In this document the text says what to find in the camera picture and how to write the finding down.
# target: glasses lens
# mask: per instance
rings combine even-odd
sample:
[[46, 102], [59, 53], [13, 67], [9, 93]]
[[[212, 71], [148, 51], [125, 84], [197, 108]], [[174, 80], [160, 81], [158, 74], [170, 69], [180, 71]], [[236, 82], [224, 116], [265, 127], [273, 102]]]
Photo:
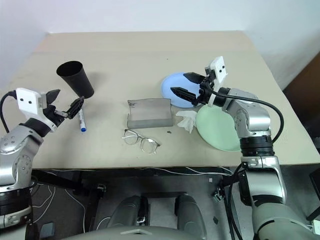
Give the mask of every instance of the glasses lens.
[[144, 138], [141, 141], [141, 150], [144, 151], [145, 153], [152, 154], [156, 151], [157, 149], [157, 143], [150, 139], [150, 138]]
[[126, 144], [133, 145], [138, 142], [138, 135], [135, 132], [128, 130], [124, 133], [123, 139]]

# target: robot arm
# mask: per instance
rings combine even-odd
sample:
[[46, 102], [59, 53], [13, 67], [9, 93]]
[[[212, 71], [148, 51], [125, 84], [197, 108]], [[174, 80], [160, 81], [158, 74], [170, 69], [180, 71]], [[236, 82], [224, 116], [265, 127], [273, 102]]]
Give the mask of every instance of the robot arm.
[[58, 111], [51, 103], [59, 92], [15, 91], [18, 107], [28, 120], [0, 140], [0, 231], [21, 230], [24, 224], [33, 229], [30, 187], [34, 156], [43, 137], [54, 132], [65, 118], [72, 119], [84, 103], [80, 97], [68, 111]]
[[[218, 106], [234, 120], [240, 140], [241, 164], [238, 174], [241, 201], [252, 206], [252, 223], [256, 239], [316, 239], [303, 221], [285, 205], [287, 191], [278, 157], [273, 150], [270, 116], [260, 105], [273, 105], [258, 100], [257, 96], [236, 88], [221, 87], [227, 76], [223, 57], [217, 57], [205, 68], [206, 76], [185, 73], [191, 82], [199, 84], [199, 96], [180, 87], [171, 90], [178, 97], [194, 106], [208, 104]], [[283, 121], [275, 139], [283, 129]]]

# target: glasses frame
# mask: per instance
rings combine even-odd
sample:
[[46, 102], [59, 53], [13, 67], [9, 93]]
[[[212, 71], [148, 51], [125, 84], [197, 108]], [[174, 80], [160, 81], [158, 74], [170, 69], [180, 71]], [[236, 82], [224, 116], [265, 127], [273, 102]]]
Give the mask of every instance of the glasses frame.
[[[150, 138], [150, 137], [144, 137], [144, 136], [140, 135], [139, 133], [137, 133], [137, 132], [135, 132], [135, 131], [133, 131], [133, 130], [131, 130], [131, 129], [125, 129], [125, 130], [124, 130], [124, 134], [123, 134], [123, 137], [122, 137], [122, 139], [124, 139], [124, 140], [129, 137], [129, 136], [125, 136], [125, 135], [126, 135], [126, 132], [130, 132], [130, 133], [132, 133], [132, 134], [136, 134], [137, 138], [136, 138], [135, 143], [133, 143], [133, 144], [129, 144], [129, 143], [127, 143], [126, 141], [125, 141], [125, 143], [128, 144], [128, 145], [135, 145], [135, 144], [137, 144], [137, 143], [139, 142], [139, 140], [141, 140], [141, 141], [140, 141], [140, 149], [141, 149], [141, 151], [144, 152], [144, 153], [147, 153], [147, 154], [155, 154], [157, 148], [161, 146], [161, 144], [159, 144], [159, 143], [158, 143], [157, 141], [155, 141], [154, 139], [152, 139], [152, 138]], [[155, 143], [155, 149], [154, 149], [153, 152], [146, 152], [146, 151], [143, 149], [142, 143], [143, 143], [144, 140], [151, 140], [153, 143]]]

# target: white marker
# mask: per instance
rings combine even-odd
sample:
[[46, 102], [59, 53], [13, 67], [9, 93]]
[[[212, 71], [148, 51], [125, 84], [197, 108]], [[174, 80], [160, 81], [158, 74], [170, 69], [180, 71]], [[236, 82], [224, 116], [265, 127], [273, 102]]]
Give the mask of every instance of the white marker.
[[85, 132], [87, 128], [85, 123], [84, 112], [82, 111], [82, 109], [80, 109], [79, 111], [79, 120], [80, 120], [80, 130], [81, 132]]

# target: eyeglasses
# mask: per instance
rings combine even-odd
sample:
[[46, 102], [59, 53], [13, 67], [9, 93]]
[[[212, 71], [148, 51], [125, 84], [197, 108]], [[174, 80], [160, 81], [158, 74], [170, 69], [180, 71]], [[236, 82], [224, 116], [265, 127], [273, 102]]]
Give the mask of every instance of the eyeglasses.
[[132, 131], [129, 129], [124, 130], [124, 135], [123, 135], [122, 139], [128, 145], [134, 145], [139, 140], [141, 140], [140, 148], [143, 152], [148, 153], [148, 154], [155, 154], [156, 149], [158, 147], [160, 147], [160, 144], [157, 143], [155, 140], [148, 138], [148, 137], [141, 136], [140, 134], [136, 133], [135, 131]]

